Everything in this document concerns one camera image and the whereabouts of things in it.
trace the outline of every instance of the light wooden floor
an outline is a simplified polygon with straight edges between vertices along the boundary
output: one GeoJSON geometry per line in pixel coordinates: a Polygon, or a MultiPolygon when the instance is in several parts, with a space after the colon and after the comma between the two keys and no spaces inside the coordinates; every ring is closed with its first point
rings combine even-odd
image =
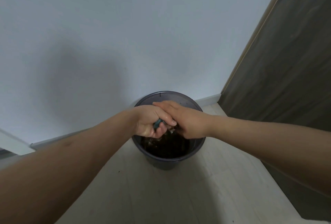
{"type": "MultiPolygon", "coordinates": [[[[218,104],[204,112],[225,115],[218,104]]],[[[306,221],[262,163],[207,138],[173,170],[152,167],[129,140],[57,224],[326,223],[306,221]]]]}

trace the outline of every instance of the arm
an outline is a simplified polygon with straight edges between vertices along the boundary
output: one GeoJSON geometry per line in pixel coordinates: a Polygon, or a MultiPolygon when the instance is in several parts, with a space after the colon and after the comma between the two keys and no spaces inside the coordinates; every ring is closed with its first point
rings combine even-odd
{"type": "Polygon", "coordinates": [[[110,157],[134,134],[158,138],[176,125],[153,105],[123,111],[80,134],[28,155],[0,172],[0,223],[54,223],[110,157]]]}
{"type": "Polygon", "coordinates": [[[215,116],[173,101],[154,103],[169,113],[185,138],[217,138],[331,196],[331,133],[304,126],[215,116]]]}

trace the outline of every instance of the forearm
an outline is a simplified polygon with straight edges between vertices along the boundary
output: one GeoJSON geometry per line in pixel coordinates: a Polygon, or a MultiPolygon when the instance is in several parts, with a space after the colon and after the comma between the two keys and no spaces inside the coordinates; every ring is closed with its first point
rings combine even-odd
{"type": "Polygon", "coordinates": [[[331,195],[331,133],[313,128],[212,116],[208,135],[331,195]]]}
{"type": "Polygon", "coordinates": [[[136,119],[129,114],[121,112],[3,170],[0,222],[54,223],[134,134],[136,119]]]}

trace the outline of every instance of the person's right arm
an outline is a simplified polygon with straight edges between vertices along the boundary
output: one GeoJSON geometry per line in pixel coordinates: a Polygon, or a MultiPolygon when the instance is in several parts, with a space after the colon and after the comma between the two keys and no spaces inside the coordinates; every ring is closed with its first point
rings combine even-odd
{"type": "Polygon", "coordinates": [[[154,103],[169,113],[185,138],[213,137],[331,196],[331,133],[304,126],[209,115],[173,101],[154,103]]]}

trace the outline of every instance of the person's left arm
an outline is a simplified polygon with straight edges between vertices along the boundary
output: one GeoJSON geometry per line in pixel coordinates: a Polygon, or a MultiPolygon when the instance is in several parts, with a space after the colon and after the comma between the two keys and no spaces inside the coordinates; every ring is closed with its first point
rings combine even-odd
{"type": "Polygon", "coordinates": [[[55,223],[132,135],[166,132],[163,123],[154,131],[159,118],[176,125],[161,108],[138,106],[0,171],[0,223],[55,223]]]}

